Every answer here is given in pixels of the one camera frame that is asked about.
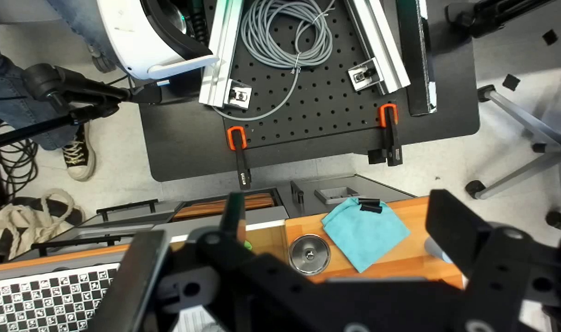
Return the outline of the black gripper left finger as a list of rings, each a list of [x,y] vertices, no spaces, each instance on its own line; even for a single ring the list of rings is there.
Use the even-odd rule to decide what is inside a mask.
[[[167,246],[163,231],[134,234],[86,332],[158,332],[152,290]]]

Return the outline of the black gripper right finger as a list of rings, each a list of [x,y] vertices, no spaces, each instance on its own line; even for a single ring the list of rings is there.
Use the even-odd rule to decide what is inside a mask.
[[[470,290],[486,286],[492,227],[448,190],[427,196],[425,231]]]

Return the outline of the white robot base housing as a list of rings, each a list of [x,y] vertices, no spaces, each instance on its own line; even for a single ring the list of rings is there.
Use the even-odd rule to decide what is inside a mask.
[[[95,0],[121,68],[134,80],[167,80],[217,61],[198,0]]]

